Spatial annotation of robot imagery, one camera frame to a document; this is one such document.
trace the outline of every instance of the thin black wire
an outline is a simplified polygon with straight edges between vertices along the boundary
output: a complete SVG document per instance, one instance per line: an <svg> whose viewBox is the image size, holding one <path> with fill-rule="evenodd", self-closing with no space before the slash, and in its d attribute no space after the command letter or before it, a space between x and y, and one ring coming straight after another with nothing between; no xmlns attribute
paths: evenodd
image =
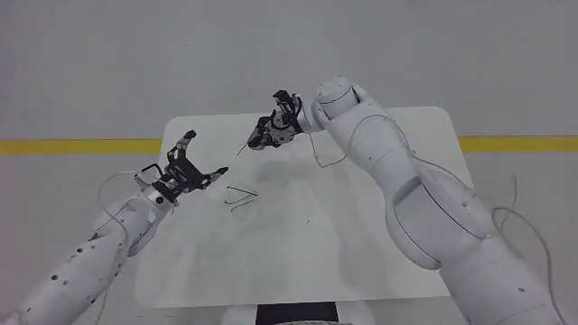
<svg viewBox="0 0 578 325"><path fill-rule="evenodd" d="M257 196L256 193L249 192L248 190L241 190L241 189L238 189L237 187L227 186L227 188L228 188L228 189L231 189L231 190L240 190L241 192L244 192L244 193L246 193L246 194L253 195L253 196Z"/></svg>
<svg viewBox="0 0 578 325"><path fill-rule="evenodd" d="M248 144L249 144L249 142L245 143L245 145L242 146L240 150L238 150L237 157L241 154L241 151L243 151L245 149L245 147L247 147Z"/></svg>
<svg viewBox="0 0 578 325"><path fill-rule="evenodd" d="M227 201L225 201L225 203L227 203L228 205L233 205L233 204L235 204L235 203L239 203L239 202L242 201L242 200L245 200L245 199L248 198L248 197L251 197L251 195L246 195L244 198L242 198L242 199L240 199L240 200L233 201L233 202L227 202Z"/></svg>
<svg viewBox="0 0 578 325"><path fill-rule="evenodd" d="M254 200L248 200L248 201L245 202L245 203L241 203L240 205L235 206L234 208L231 209L231 213L233 213L233 210L236 209L237 207L245 206L245 205L247 205L248 203L251 203L251 202L253 202L253 201L254 201Z"/></svg>

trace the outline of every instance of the robotic arm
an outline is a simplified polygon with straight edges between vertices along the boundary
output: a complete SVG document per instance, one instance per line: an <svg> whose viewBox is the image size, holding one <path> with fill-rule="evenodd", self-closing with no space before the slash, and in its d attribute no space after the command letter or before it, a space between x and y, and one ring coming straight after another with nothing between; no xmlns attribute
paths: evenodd
<svg viewBox="0 0 578 325"><path fill-rule="evenodd" d="M439 270L468 323L564 323L546 287L495 234L483 204L449 174L417 161L378 102L342 77L318 89L304 99L277 92L277 109L259 119L249 148L328 131L383 191L387 231L397 247L416 265Z"/></svg>
<svg viewBox="0 0 578 325"><path fill-rule="evenodd" d="M147 183L140 175L141 190L105 210L94 224L94 235L70 254L59 268L34 289L18 312L5 324L71 324L103 293L125 265L154 236L177 198L192 190L205 190L228 167L203 174L186 158L187 145L196 136L190 131L169 151L164 168L154 163L160 178Z"/></svg>

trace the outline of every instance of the yellow floor line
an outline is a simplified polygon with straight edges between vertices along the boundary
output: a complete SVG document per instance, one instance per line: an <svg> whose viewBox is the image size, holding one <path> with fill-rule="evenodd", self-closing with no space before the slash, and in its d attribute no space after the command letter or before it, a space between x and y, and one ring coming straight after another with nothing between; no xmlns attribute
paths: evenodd
<svg viewBox="0 0 578 325"><path fill-rule="evenodd" d="M158 154L161 139L0 140L0 155ZM578 136L464 136L465 153L578 153Z"/></svg>

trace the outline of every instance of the gray floor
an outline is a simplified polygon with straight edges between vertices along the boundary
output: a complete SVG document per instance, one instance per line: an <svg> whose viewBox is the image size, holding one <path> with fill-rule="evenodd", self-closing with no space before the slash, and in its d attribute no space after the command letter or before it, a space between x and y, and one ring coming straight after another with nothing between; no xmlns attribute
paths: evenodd
<svg viewBox="0 0 578 325"><path fill-rule="evenodd" d="M458 135L576 135L576 8L575 0L0 0L0 138L161 137L174 116L268 111L278 88L339 74L389 107L445 108ZM466 159L481 193L518 174L517 208L544 232L557 298L578 316L578 154ZM15 285L0 286L0 313L90 235L108 175L154 160L0 157L0 283ZM543 274L530 232L513 219L506 233ZM112 286L102 324L220 320L216 308L141 308L136 263ZM449 298L371 305L379 323L462 323Z"/></svg>

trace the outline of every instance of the black base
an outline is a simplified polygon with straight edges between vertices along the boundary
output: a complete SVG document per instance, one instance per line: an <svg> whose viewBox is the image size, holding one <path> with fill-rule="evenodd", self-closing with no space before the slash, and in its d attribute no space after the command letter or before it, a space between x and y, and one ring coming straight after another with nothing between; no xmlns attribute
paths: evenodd
<svg viewBox="0 0 578 325"><path fill-rule="evenodd" d="M258 305L256 325L275 325L291 321L339 321L335 302L275 303Z"/></svg>

